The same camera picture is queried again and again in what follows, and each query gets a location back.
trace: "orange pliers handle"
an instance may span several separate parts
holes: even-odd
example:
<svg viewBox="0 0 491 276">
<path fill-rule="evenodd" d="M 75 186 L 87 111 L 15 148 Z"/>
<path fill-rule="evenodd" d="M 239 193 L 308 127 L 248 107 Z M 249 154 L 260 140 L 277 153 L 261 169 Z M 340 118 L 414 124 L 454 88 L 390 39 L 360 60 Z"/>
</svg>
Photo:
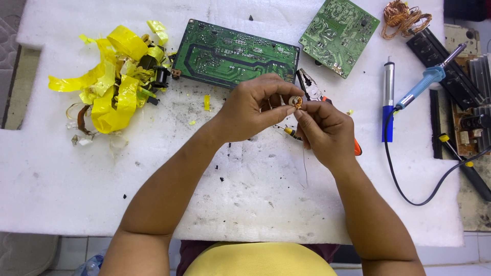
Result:
<svg viewBox="0 0 491 276">
<path fill-rule="evenodd" d="M 322 101 L 332 104 L 332 101 L 326 96 L 322 97 Z M 363 151 L 361 150 L 360 144 L 358 144 L 358 141 L 356 141 L 355 138 L 355 156 L 360 156 L 362 153 Z"/>
</svg>

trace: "green circuit board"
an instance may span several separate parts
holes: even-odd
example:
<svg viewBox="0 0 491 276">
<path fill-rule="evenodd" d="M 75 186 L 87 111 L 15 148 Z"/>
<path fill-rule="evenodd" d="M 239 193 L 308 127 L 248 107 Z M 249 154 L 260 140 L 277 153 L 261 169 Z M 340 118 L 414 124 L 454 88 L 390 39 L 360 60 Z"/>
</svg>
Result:
<svg viewBox="0 0 491 276">
<path fill-rule="evenodd" d="M 265 73 L 295 83 L 299 54 L 297 46 L 189 19 L 172 74 L 229 89 Z"/>
<path fill-rule="evenodd" d="M 326 0 L 299 42 L 304 52 L 347 78 L 379 23 L 349 0 Z"/>
</svg>

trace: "mounting hole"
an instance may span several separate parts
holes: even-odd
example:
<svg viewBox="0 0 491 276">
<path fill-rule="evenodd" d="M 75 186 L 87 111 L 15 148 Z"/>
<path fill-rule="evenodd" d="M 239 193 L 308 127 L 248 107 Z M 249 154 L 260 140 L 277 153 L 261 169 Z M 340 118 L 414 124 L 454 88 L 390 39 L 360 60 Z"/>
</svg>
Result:
<svg viewBox="0 0 491 276">
<path fill-rule="evenodd" d="M 467 36 L 468 39 L 474 39 L 474 33 L 469 30 L 465 33 L 465 36 Z"/>
</svg>

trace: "maroon pants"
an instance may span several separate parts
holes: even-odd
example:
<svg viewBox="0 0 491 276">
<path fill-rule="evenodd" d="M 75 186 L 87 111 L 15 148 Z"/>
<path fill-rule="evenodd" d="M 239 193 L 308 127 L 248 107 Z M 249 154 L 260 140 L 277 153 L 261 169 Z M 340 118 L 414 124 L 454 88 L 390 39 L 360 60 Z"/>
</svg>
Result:
<svg viewBox="0 0 491 276">
<path fill-rule="evenodd" d="M 208 247 L 214 245 L 217 242 L 212 241 L 181 241 L 181 262 L 177 266 L 176 276 L 183 276 L 184 272 L 188 269 L 189 265 Z M 327 263 L 332 262 L 334 253 L 339 248 L 339 245 L 335 244 L 313 244 L 303 245 L 306 248 L 314 251 L 321 256 Z"/>
</svg>

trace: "black power cord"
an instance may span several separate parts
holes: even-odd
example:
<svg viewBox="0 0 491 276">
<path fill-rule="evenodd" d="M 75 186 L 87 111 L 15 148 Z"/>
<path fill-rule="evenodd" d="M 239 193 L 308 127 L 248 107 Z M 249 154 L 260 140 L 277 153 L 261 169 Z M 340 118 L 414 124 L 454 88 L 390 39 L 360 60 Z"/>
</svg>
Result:
<svg viewBox="0 0 491 276">
<path fill-rule="evenodd" d="M 447 176 L 455 169 L 457 169 L 458 167 L 464 165 L 465 163 L 467 162 L 470 162 L 470 161 L 473 161 L 473 160 L 476 160 L 478 159 L 479 157 L 485 155 L 488 151 L 491 150 L 491 146 L 487 147 L 485 150 L 483 150 L 482 152 L 480 152 L 478 155 L 476 156 L 473 156 L 467 160 L 464 160 L 462 162 L 459 162 L 457 165 L 453 166 L 450 168 L 450 170 L 448 170 L 441 178 L 440 178 L 440 181 L 438 181 L 438 184 L 436 185 L 435 189 L 433 190 L 433 193 L 431 193 L 430 197 L 428 197 L 428 199 L 426 199 L 425 201 L 421 202 L 421 203 L 413 203 L 411 202 L 405 195 L 404 193 L 402 192 L 401 190 L 401 187 L 399 187 L 399 183 L 397 183 L 397 179 L 396 179 L 396 175 L 394 173 L 394 168 L 392 167 L 392 160 L 390 159 L 390 153 L 389 153 L 389 145 L 387 143 L 387 127 L 389 125 L 389 121 L 390 119 L 392 118 L 392 116 L 394 115 L 394 112 L 398 111 L 398 110 L 401 110 L 401 108 L 399 108 L 398 106 L 394 107 L 394 109 L 390 112 L 389 116 L 387 117 L 387 120 L 385 121 L 385 127 L 383 129 L 383 136 L 384 136 L 384 141 L 385 141 L 385 153 L 387 154 L 387 161 L 389 162 L 389 168 L 390 168 L 390 173 L 392 174 L 392 179 L 394 179 L 394 183 L 396 184 L 396 188 L 397 190 L 399 191 L 399 193 L 401 194 L 401 196 L 404 198 L 404 200 L 406 200 L 409 204 L 411 205 L 414 205 L 414 206 L 423 206 L 425 205 L 426 203 L 430 202 L 430 200 L 433 199 L 433 197 L 435 196 L 435 194 L 438 192 L 438 189 L 440 189 L 440 186 L 441 184 L 443 183 L 443 181 L 445 180 L 445 178 L 447 178 Z"/>
</svg>

